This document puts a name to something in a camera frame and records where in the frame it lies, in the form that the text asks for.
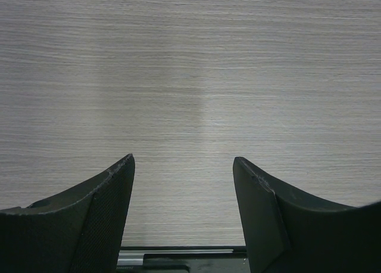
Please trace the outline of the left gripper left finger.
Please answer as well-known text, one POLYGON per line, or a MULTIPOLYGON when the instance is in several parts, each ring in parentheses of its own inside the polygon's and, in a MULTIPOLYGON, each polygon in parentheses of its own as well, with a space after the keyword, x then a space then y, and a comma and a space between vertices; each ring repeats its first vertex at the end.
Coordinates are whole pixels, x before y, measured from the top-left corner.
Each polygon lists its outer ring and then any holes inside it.
POLYGON ((128 154, 27 207, 1 210, 1 272, 115 272, 132 195, 128 154))

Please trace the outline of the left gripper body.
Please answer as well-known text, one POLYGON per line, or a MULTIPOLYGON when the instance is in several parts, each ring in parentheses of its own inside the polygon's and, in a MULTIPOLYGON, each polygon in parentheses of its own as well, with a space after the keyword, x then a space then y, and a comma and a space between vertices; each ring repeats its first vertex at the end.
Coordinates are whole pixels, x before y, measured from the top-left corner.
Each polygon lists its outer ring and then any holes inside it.
POLYGON ((251 272, 244 246, 122 247, 115 271, 251 272))

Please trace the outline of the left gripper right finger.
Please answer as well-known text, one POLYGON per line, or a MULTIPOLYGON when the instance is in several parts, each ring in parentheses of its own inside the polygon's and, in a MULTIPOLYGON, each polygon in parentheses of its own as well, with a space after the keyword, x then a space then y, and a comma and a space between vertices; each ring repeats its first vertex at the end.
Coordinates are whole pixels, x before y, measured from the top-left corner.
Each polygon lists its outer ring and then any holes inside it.
POLYGON ((233 179, 252 272, 379 272, 380 203, 353 207, 294 187, 244 157, 233 179))

